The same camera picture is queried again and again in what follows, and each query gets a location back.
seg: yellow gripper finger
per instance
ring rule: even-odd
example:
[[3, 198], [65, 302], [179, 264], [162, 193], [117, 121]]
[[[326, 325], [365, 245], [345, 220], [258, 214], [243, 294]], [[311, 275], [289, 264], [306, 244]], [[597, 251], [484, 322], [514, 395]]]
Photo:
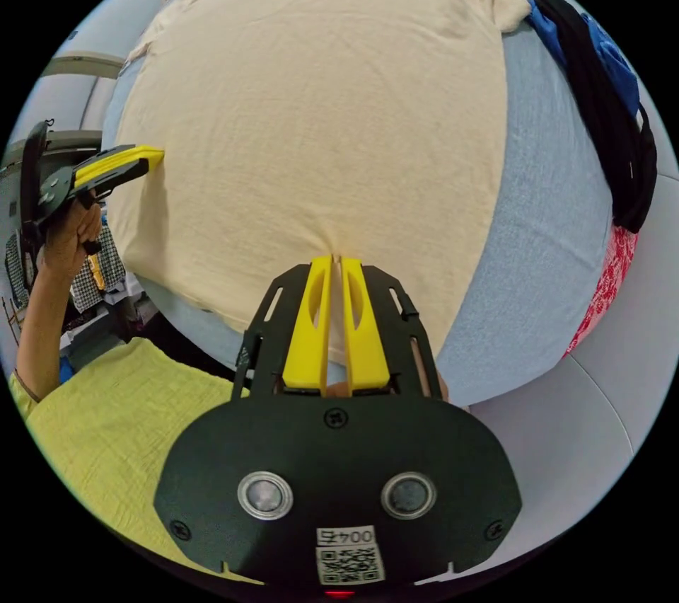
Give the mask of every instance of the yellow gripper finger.
[[356, 258], [342, 259], [342, 298], [349, 394], [383, 389], [389, 383], [389, 368], [361, 261]]
[[325, 396], [331, 274], [331, 255], [311, 262], [283, 369], [283, 381], [289, 389], [319, 389]]
[[121, 166], [124, 166], [130, 162], [134, 162], [138, 159], [148, 159], [149, 171], [152, 171], [155, 169], [155, 167], [157, 167], [158, 163], [163, 159], [164, 156], [164, 150], [152, 148], [149, 145], [137, 145], [134, 148], [128, 148], [127, 150], [105, 154], [96, 162], [92, 162], [92, 164], [88, 164], [82, 169], [78, 169], [76, 171], [76, 178], [73, 187], [76, 189], [80, 188], [82, 185], [89, 183], [91, 180], [94, 180], [95, 178], [98, 178], [109, 171], [118, 169]]

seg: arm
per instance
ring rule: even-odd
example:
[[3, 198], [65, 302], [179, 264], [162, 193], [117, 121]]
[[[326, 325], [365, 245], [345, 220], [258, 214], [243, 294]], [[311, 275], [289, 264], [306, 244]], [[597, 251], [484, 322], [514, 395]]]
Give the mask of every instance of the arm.
[[59, 386], [59, 340], [71, 282], [85, 262], [82, 243], [96, 240], [100, 229], [99, 206], [85, 210], [76, 200], [66, 218], [47, 234], [16, 357], [16, 376], [35, 400]]

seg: screw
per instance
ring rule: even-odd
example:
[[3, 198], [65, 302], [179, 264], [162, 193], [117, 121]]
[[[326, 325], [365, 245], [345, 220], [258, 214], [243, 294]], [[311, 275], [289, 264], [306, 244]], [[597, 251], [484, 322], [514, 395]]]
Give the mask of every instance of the screw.
[[325, 413], [323, 419], [329, 428], [342, 428], [349, 421], [349, 415], [339, 407], [333, 407]]
[[186, 523], [182, 523], [180, 520], [173, 520], [170, 523], [170, 532], [182, 541], [189, 541], [191, 539], [191, 531]]
[[500, 539], [500, 537], [502, 537], [503, 534], [504, 534], [504, 525], [502, 524], [501, 520], [493, 521], [486, 528], [486, 532], [484, 533], [485, 538], [488, 541], [495, 541], [496, 539]]

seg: blue clothing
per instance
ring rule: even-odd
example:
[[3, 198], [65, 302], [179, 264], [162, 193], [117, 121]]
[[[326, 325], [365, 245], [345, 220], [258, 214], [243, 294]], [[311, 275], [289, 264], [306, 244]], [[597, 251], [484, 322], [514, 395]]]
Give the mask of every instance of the blue clothing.
[[[552, 57], [562, 67], [565, 67], [566, 57], [559, 44], [557, 26], [542, 14], [535, 5], [535, 0], [528, 0], [528, 2], [530, 3], [530, 14], [526, 20], [532, 25]], [[636, 75], [625, 61], [620, 49], [601, 25], [586, 13], [582, 14], [582, 18], [587, 23], [594, 50], [599, 56], [611, 84], [615, 87], [620, 100], [630, 115], [636, 117], [639, 112], [639, 83]]]

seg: beige t-shirt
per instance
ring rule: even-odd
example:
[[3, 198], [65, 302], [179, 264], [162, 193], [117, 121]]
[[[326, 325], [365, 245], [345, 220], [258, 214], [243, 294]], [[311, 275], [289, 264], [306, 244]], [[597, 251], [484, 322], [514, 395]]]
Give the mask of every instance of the beige t-shirt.
[[[109, 198], [129, 270], [243, 331], [334, 254], [398, 278], [437, 354], [483, 251], [506, 136], [501, 33], [526, 0], [175, 0], [117, 142], [166, 152]], [[330, 358], [343, 362], [333, 299]]]

